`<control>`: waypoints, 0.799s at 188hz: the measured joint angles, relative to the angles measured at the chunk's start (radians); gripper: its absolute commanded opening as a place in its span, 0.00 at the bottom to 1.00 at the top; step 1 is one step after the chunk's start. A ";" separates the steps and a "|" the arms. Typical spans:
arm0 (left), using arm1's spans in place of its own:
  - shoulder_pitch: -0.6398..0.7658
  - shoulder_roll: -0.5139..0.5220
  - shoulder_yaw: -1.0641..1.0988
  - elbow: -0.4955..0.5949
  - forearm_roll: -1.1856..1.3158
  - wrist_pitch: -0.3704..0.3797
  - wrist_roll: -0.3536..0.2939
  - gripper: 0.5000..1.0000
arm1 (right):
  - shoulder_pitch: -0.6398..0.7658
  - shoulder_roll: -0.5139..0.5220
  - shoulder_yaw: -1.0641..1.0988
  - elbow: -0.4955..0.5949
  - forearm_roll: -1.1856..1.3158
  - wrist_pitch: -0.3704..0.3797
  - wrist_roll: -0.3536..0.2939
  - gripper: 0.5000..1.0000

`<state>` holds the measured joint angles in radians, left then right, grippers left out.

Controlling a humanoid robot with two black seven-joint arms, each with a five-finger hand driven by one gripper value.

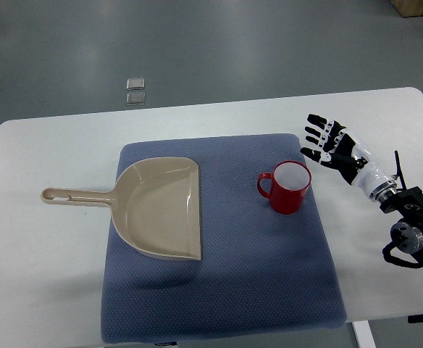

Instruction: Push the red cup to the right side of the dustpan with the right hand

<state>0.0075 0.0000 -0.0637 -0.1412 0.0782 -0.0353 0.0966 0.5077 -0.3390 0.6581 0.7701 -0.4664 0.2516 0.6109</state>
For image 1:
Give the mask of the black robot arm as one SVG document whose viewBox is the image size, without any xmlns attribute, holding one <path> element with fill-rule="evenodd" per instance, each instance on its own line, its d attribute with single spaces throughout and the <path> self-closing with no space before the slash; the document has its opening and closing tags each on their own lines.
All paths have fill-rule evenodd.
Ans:
<svg viewBox="0 0 423 348">
<path fill-rule="evenodd" d="M 399 153 L 394 152 L 396 174 L 401 187 L 392 182 L 376 195 L 385 214 L 399 212 L 401 219 L 390 228 L 390 243 L 382 249 L 384 260 L 402 268 L 423 268 L 423 192 L 418 187 L 407 188 Z"/>
</svg>

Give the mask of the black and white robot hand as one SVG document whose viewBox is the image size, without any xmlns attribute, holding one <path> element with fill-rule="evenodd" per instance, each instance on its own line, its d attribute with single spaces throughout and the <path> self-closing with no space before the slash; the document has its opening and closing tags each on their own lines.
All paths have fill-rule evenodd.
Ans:
<svg viewBox="0 0 423 348">
<path fill-rule="evenodd" d="M 398 193 L 395 179 L 382 170 L 372 150 L 352 130 L 319 115 L 310 114 L 307 121 L 306 140 L 314 146 L 301 148 L 305 157 L 338 171 L 373 202 Z"/>
</svg>

